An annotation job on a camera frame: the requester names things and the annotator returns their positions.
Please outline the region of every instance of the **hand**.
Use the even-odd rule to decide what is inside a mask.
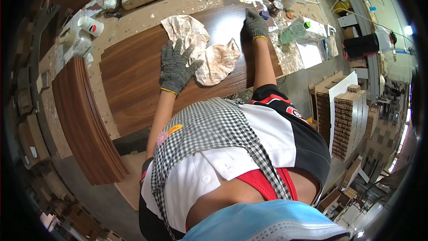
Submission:
[[[162,67],[160,78],[163,80],[161,89],[172,92],[175,95],[178,95],[183,90],[192,75],[194,75],[196,70],[202,65],[202,61],[197,60],[189,67],[186,67],[186,63],[189,61],[194,46],[190,45],[189,48],[183,52],[183,55],[181,55],[182,42],[181,39],[178,39],[175,43],[175,47],[173,47],[173,42],[169,40],[168,43],[162,47],[162,56],[160,59]]]
[[[253,13],[249,9],[245,9],[245,12],[247,16],[245,18],[245,25],[253,41],[258,37],[262,37],[267,41],[268,27],[265,20],[259,14]]]

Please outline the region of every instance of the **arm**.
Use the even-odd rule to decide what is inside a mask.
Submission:
[[[254,76],[254,90],[266,85],[276,85],[276,78],[272,62],[270,61],[270,54],[268,42],[262,37],[254,40],[255,44],[255,76]]]
[[[173,116],[175,97],[183,90],[189,82],[192,75],[202,65],[202,61],[193,62],[190,67],[186,67],[194,47],[191,45],[181,54],[182,40],[179,39],[173,46],[171,40],[162,47],[160,64],[162,71],[160,78],[162,80],[161,92],[158,107],[154,113],[152,128],[148,136],[146,148],[146,160],[154,156],[156,142],[159,133],[169,123]]]
[[[176,95],[171,92],[165,90],[160,92],[158,107],[154,113],[152,128],[148,136],[146,160],[153,157],[156,139],[173,116],[175,97]]]
[[[255,45],[254,90],[266,85],[276,85],[276,78],[268,48],[268,27],[260,15],[246,9],[245,26]]]

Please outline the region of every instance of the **checkered apron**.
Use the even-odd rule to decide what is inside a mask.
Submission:
[[[182,125],[164,143],[156,146],[153,158],[152,194],[173,240],[175,237],[168,223],[164,198],[165,181],[171,169],[192,153],[213,148],[245,148],[271,184],[276,196],[279,199],[292,199],[268,153],[249,126],[240,104],[243,104],[241,99],[213,98],[198,102],[181,110],[164,129],[168,131],[173,126]]]

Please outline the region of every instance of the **factory floor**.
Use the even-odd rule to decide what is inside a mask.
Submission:
[[[335,71],[343,71],[345,75],[350,73],[349,63],[343,58],[342,48],[340,47],[340,43],[343,41],[342,30],[336,17],[328,11],[335,0],[319,1],[329,24],[336,28],[335,37],[339,55],[312,68],[303,69],[278,79],[278,85],[281,86],[280,90],[287,95],[305,118],[311,117],[308,86],[319,83],[323,77],[331,76]],[[143,8],[147,8],[146,14],[166,11],[154,10],[152,9],[152,4],[148,4]],[[145,150],[148,132],[148,128],[143,129],[135,134],[130,134],[125,139],[118,138],[113,142],[121,155],[141,152]],[[349,167],[352,160],[356,158],[364,146],[364,143],[361,143],[348,162],[343,163],[336,158],[332,158],[325,189],[330,190],[340,183],[345,169]],[[76,199],[99,223],[113,230],[127,241],[144,240],[140,233],[138,211],[129,205],[115,185],[91,186],[73,156],[61,158],[59,153],[56,152],[52,155],[52,161],[56,171]]]

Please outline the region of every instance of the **cluttered table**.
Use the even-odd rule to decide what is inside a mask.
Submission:
[[[119,111],[112,108],[111,105],[111,90],[110,88],[114,88],[114,82],[112,85],[106,84],[106,79],[103,77],[102,73],[107,73],[108,70],[106,68],[100,67],[100,63],[102,61],[102,54],[109,49],[109,47],[123,41],[126,39],[131,39],[132,37],[138,35],[141,32],[146,30],[150,30],[161,23],[161,20],[172,16],[172,15],[193,15],[194,13],[200,13],[207,10],[214,10],[217,8],[229,7],[229,6],[241,6],[242,8],[249,7],[255,8],[257,11],[263,8],[263,4],[266,6],[269,5],[268,0],[157,0],[153,1],[149,4],[143,5],[141,7],[132,9],[132,10],[124,10],[120,9],[121,17],[113,17],[111,15],[107,15],[106,13],[100,12],[98,14],[94,14],[93,18],[97,21],[104,24],[104,30],[98,37],[92,37],[92,46],[85,53],[84,58],[86,60],[86,64],[88,66],[88,75],[90,85],[94,94],[94,99],[99,110],[99,114],[101,116],[102,121],[104,121],[104,125],[107,129],[108,134],[110,135],[111,140],[122,137],[128,133],[133,132],[134,130],[138,130],[141,127],[123,127],[123,122],[117,120],[117,115]],[[323,10],[320,8],[319,4],[307,3],[295,4],[292,9],[289,10],[292,13],[292,18],[289,19],[286,17],[286,13],[281,13],[276,16],[272,22],[272,24],[276,28],[272,32],[270,32],[270,39],[272,40],[272,47],[274,54],[278,59],[278,71],[276,71],[276,77],[281,77],[285,75],[289,75],[293,72],[296,72],[300,69],[311,67],[312,65],[305,65],[304,61],[312,60],[313,58],[305,58],[302,56],[302,50],[299,50],[298,44],[291,43],[286,48],[278,44],[278,32],[281,28],[286,27],[285,24],[295,21],[299,17],[307,17],[308,19],[314,20],[316,22],[327,24],[327,18],[325,17]],[[83,15],[88,14],[88,11],[83,9],[80,10],[75,15]],[[335,42],[333,45],[330,45],[331,49],[329,50],[330,56],[327,56],[328,59],[337,55],[337,48],[335,46]],[[62,62],[64,64],[58,63],[61,60],[60,56],[58,56],[58,48],[60,47],[59,38],[56,40],[55,45],[53,45],[50,50],[46,53],[43,59],[39,64],[39,72],[43,73],[46,70],[50,70],[51,78],[54,79],[57,73],[64,66],[65,60]],[[322,53],[324,50],[322,44],[319,49],[319,55],[317,59],[321,63],[325,61],[326,55]],[[142,56],[139,53],[128,53],[127,56]],[[115,59],[116,64],[123,64],[120,58]],[[237,87],[238,90],[230,90],[227,91],[227,94],[234,94],[245,90],[247,87],[243,85],[243,87]],[[58,116],[56,115],[56,106],[53,98],[52,89],[49,88],[42,92],[43,99],[43,107],[45,109],[45,113],[47,115],[47,122],[49,128],[53,134],[53,139],[57,146],[64,147],[62,149],[62,156],[67,157],[71,155],[70,149],[66,145],[66,139],[64,134],[62,133],[61,124],[58,120]],[[133,112],[138,110],[143,110],[143,106],[136,107]],[[122,117],[126,117],[126,112],[121,112]]]

